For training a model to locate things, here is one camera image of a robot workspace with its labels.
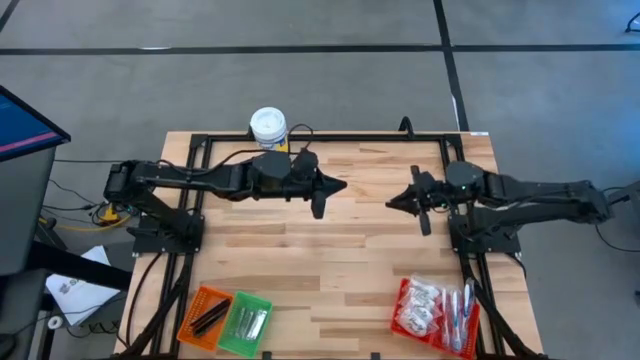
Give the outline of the black desk bar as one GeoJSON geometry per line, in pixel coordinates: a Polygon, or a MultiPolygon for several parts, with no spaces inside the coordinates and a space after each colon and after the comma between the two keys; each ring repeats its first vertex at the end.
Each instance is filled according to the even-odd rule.
{"type": "Polygon", "coordinates": [[[44,269],[91,284],[120,291],[129,289],[132,273],[110,265],[85,259],[56,247],[34,242],[26,258],[25,270],[44,269]]]}

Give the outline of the white printed paper sheet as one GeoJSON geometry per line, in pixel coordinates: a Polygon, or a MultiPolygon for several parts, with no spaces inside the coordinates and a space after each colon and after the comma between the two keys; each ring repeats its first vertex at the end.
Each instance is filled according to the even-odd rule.
{"type": "MultiPolygon", "coordinates": [[[[94,246],[79,256],[111,266],[103,245],[94,246]]],[[[68,324],[72,326],[81,324],[121,292],[117,289],[52,273],[46,280],[46,286],[60,312],[68,324]]]]}

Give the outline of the red plastic basket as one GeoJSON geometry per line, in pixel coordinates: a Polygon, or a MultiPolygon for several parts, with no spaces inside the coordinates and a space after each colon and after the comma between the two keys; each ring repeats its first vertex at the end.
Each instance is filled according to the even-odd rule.
{"type": "MultiPolygon", "coordinates": [[[[452,289],[452,288],[446,288],[447,289],[447,294],[448,294],[448,325],[449,325],[449,335],[450,335],[450,339],[451,339],[451,292],[453,290],[457,290],[457,289],[452,289]]],[[[463,302],[463,291],[458,290],[460,292],[460,304],[463,302]]],[[[434,348],[438,349],[439,351],[442,351],[446,354],[452,355],[452,356],[457,356],[459,358],[461,358],[462,360],[473,360],[476,354],[476,340],[477,340],[477,336],[478,336],[478,327],[479,327],[479,315],[480,315],[480,305],[478,304],[476,297],[475,297],[475,303],[474,303],[474,307],[471,313],[471,317],[469,320],[469,325],[468,325],[468,336],[466,339],[466,344],[462,346],[462,349],[460,352],[455,352],[452,350],[451,348],[451,343],[449,341],[449,346],[447,348],[445,348],[442,345],[441,342],[441,334],[442,334],[442,329],[440,330],[440,334],[436,336],[435,340],[433,343],[430,343],[434,348]]]]}
{"type": "Polygon", "coordinates": [[[412,276],[403,278],[395,301],[391,331],[421,343],[433,343],[440,334],[443,288],[412,276]]]}

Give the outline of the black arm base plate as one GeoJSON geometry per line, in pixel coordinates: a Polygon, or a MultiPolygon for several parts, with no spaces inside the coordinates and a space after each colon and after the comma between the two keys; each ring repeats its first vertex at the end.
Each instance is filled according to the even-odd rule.
{"type": "Polygon", "coordinates": [[[469,221],[464,215],[450,215],[449,230],[452,248],[461,254],[504,253],[515,254],[521,251],[519,239],[514,227],[498,227],[477,235],[468,233],[469,221]]]}
{"type": "Polygon", "coordinates": [[[128,227],[127,232],[135,240],[133,252],[193,254],[200,250],[204,232],[204,218],[191,215],[192,222],[187,231],[177,232],[157,219],[143,216],[137,227],[128,227]]]}

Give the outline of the black aluminium table frame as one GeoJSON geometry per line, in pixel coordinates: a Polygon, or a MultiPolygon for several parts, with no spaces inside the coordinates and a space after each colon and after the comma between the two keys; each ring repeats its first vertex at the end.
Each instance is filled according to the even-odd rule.
{"type": "Polygon", "coordinates": [[[447,218],[431,217],[423,236],[417,220],[386,207],[418,166],[441,177],[445,165],[467,160],[497,167],[482,133],[326,131],[296,133],[322,171],[347,182],[314,219],[301,200],[232,203],[204,192],[157,189],[169,206],[192,209],[205,220],[199,251],[188,256],[144,254],[136,259],[120,331],[137,338],[181,281],[186,291],[143,349],[143,360],[223,359],[179,342],[177,333],[201,286],[243,291],[269,300],[270,321],[258,350],[263,360],[436,359],[439,352],[391,331],[395,296],[414,273],[459,285],[458,255],[447,218]]]}

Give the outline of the orange plastic basket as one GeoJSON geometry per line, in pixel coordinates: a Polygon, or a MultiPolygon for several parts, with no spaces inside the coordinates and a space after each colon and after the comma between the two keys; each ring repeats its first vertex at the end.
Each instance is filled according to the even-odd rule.
{"type": "Polygon", "coordinates": [[[176,339],[201,350],[214,352],[231,310],[234,296],[210,286],[195,293],[176,339]]]}

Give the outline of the green plastic basket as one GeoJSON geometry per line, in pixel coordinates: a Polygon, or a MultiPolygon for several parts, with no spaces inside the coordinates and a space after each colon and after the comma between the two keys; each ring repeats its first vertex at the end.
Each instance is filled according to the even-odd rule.
{"type": "Polygon", "coordinates": [[[258,352],[263,334],[271,317],[272,309],[273,305],[270,301],[252,294],[238,291],[235,294],[233,304],[231,305],[231,310],[228,313],[224,329],[219,338],[218,347],[244,358],[253,358],[258,352]],[[262,330],[261,336],[255,341],[234,337],[231,334],[231,327],[234,322],[237,309],[240,307],[249,308],[252,311],[256,312],[259,310],[267,310],[269,312],[269,317],[262,330]]]}

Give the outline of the grey furniture foot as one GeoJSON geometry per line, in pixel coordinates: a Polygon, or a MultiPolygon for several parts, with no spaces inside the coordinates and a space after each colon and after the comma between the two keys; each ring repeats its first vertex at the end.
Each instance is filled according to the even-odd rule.
{"type": "Polygon", "coordinates": [[[640,212],[640,180],[614,189],[608,195],[608,201],[611,205],[629,202],[637,212],[640,212]]]}

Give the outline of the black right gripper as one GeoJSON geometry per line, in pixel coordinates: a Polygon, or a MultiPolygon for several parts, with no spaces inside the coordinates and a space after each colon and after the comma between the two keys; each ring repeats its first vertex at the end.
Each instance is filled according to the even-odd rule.
{"type": "Polygon", "coordinates": [[[450,200],[441,192],[441,182],[427,171],[421,172],[417,165],[410,166],[413,184],[399,195],[386,202],[387,207],[413,216],[418,216],[423,236],[431,234],[431,222],[428,212],[446,213],[451,210],[450,200]]]}

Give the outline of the light blue bagged toothbrush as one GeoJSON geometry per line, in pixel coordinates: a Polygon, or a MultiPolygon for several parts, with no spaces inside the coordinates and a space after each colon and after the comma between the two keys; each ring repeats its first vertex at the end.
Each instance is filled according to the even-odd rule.
{"type": "Polygon", "coordinates": [[[465,281],[464,291],[463,291],[463,326],[466,327],[469,319],[471,317],[471,313],[475,303],[475,281],[471,278],[468,278],[465,281]]]}
{"type": "Polygon", "coordinates": [[[455,313],[454,318],[454,343],[461,348],[466,344],[466,339],[468,336],[468,325],[466,327],[463,326],[463,315],[462,315],[463,302],[459,305],[457,312],[455,313]]]}

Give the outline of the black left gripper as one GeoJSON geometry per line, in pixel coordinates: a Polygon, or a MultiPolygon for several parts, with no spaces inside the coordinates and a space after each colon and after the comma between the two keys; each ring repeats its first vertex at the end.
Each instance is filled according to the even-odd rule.
{"type": "Polygon", "coordinates": [[[348,183],[344,180],[323,174],[317,169],[313,175],[302,180],[291,178],[285,184],[285,200],[301,198],[310,202],[310,209],[315,219],[323,219],[327,198],[344,190],[348,183]]]}

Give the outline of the dark blue bagged toothbrush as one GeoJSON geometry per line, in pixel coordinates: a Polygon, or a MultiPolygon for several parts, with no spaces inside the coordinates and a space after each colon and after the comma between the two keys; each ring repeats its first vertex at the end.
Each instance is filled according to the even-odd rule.
{"type": "Polygon", "coordinates": [[[460,352],[462,349],[462,338],[460,332],[461,325],[461,307],[460,307],[460,292],[453,290],[451,292],[451,348],[455,352],[460,352]]]}

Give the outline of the yellow white wipes canister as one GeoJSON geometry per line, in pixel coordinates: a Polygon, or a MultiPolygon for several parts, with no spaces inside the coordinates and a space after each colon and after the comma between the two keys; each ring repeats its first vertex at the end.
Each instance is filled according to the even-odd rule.
{"type": "Polygon", "coordinates": [[[285,116],[279,109],[263,107],[256,110],[249,125],[255,141],[261,148],[288,151],[288,127],[285,116]]]}

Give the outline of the red white bagged toothbrush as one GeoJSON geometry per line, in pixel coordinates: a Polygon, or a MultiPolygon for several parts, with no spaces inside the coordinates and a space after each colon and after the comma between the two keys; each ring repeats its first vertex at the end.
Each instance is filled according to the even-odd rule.
{"type": "Polygon", "coordinates": [[[441,291],[441,307],[442,307],[442,334],[441,334],[441,342],[442,345],[447,348],[449,346],[450,335],[449,335],[449,325],[448,325],[448,294],[447,289],[443,288],[441,291]]]}

